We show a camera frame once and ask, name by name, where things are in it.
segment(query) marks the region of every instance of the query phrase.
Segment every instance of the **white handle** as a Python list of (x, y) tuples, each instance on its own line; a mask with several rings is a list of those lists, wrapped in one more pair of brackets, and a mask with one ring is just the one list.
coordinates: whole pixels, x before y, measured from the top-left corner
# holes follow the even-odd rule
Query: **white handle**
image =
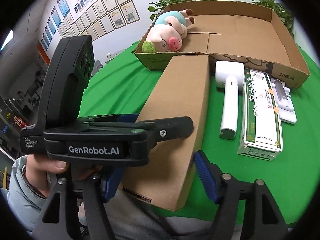
[(234, 76), (226, 78), (223, 113), (220, 126), (220, 136), (233, 139), (238, 123), (238, 82)]

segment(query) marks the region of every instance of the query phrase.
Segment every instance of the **product box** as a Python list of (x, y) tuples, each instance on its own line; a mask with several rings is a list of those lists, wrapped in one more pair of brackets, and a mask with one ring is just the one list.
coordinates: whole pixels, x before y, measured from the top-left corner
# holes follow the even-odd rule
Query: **product box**
[(188, 27), (177, 52), (142, 53), (143, 36), (134, 53), (150, 70), (166, 68), (173, 56), (210, 55), (217, 60), (237, 61), (246, 68), (271, 74), (289, 88), (300, 87), (310, 76), (297, 45), (275, 12), (263, 6), (234, 1), (188, 1), (170, 4), (167, 11), (192, 9), (195, 23)]
[(282, 152), (279, 109), (268, 74), (244, 70), (243, 116), (238, 154), (271, 161)]
[(120, 189), (171, 211), (187, 200), (195, 174), (193, 153), (201, 149), (209, 97), (207, 55), (173, 57), (137, 119), (189, 116), (194, 130), (188, 138), (158, 142), (149, 163), (127, 168)]

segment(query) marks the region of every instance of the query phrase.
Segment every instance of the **gray pants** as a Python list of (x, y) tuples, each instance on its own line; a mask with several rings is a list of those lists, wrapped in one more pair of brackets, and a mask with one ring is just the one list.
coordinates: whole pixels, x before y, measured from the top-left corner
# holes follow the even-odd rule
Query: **gray pants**
[[(210, 238), (209, 228), (211, 222), (173, 218), (166, 219), (156, 215), (149, 204), (136, 200), (122, 191), (118, 190), (116, 196), (105, 205), (105, 209), (112, 229), (119, 240), (208, 240)], [(173, 222), (189, 223), (195, 222), (198, 228), (194, 232), (182, 233)], [(233, 240), (239, 239), (241, 227), (235, 228)]]

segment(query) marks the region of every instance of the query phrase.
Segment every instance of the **pink snout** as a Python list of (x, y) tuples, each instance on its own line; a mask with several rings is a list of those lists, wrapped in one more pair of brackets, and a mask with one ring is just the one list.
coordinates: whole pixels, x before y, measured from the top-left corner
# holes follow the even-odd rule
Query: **pink snout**
[(172, 51), (177, 51), (180, 49), (179, 40), (176, 37), (170, 37), (168, 40), (168, 46)]

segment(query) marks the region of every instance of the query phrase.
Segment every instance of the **metal bolt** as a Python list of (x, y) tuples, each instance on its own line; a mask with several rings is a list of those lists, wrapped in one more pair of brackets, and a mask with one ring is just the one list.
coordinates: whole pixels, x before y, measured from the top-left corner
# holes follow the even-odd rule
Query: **metal bolt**
[(60, 178), (60, 179), (58, 180), (58, 183), (59, 183), (60, 185), (62, 185), (62, 184), (64, 184), (66, 181), (67, 181), (66, 178)]
[(167, 135), (167, 131), (166, 130), (161, 130), (160, 131), (160, 136), (161, 137), (164, 137), (164, 136), (166, 136)]
[(259, 186), (264, 185), (264, 181), (263, 181), (262, 179), (257, 179), (257, 180), (256, 180), (256, 183), (257, 183)]
[(232, 178), (232, 176), (231, 176), (229, 173), (223, 173), (223, 174), (222, 174), (222, 177), (223, 177), (223, 179), (225, 179), (225, 180), (229, 180), (229, 179)]
[(131, 132), (133, 133), (138, 133), (138, 132), (143, 132), (144, 130), (143, 129), (133, 129), (131, 130)]
[(99, 178), (99, 177), (100, 177), (100, 174), (97, 173), (97, 172), (95, 172), (95, 173), (93, 173), (93, 174), (91, 175), (91, 178), (93, 178), (93, 179), (97, 179), (97, 178)]

